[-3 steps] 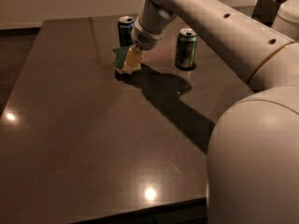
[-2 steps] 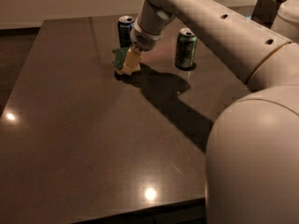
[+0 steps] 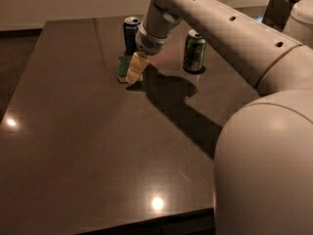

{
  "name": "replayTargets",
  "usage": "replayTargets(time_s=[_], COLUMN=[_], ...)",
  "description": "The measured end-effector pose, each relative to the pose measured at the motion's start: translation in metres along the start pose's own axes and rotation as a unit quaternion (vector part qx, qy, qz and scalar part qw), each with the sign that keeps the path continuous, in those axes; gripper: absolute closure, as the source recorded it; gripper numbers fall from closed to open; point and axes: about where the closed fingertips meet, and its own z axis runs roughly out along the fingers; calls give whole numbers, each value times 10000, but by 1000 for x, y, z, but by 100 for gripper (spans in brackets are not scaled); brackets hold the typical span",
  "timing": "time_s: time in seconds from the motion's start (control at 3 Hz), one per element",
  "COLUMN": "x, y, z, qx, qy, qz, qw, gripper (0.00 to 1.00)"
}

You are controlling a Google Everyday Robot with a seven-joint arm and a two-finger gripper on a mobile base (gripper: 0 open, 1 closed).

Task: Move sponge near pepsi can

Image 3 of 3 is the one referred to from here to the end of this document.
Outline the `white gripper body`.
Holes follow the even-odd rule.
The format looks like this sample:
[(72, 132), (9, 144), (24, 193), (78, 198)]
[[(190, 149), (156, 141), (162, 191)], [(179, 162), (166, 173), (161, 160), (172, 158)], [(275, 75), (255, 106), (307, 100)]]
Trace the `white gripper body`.
[(154, 56), (161, 51), (167, 43), (168, 38), (154, 37), (140, 25), (135, 36), (135, 41), (139, 51), (145, 52), (149, 56)]

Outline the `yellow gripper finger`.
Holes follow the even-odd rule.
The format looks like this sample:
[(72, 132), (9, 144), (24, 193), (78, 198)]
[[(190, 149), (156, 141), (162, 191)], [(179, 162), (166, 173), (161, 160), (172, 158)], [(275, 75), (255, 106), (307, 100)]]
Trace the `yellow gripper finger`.
[(148, 64), (149, 59), (145, 52), (135, 52), (130, 61), (125, 80), (130, 84), (134, 84)]

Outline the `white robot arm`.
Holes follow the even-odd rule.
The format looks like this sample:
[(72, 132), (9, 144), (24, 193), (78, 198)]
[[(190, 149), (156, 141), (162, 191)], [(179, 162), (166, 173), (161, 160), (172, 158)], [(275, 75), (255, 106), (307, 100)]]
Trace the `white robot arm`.
[(217, 0), (150, 0), (127, 82), (181, 21), (260, 96), (227, 120), (216, 143), (216, 235), (313, 235), (311, 48)]

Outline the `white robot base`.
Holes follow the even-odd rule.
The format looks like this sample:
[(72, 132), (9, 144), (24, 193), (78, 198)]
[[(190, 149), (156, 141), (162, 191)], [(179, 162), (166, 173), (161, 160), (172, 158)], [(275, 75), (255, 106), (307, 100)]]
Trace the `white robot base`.
[(293, 5), (283, 33), (313, 48), (313, 0)]

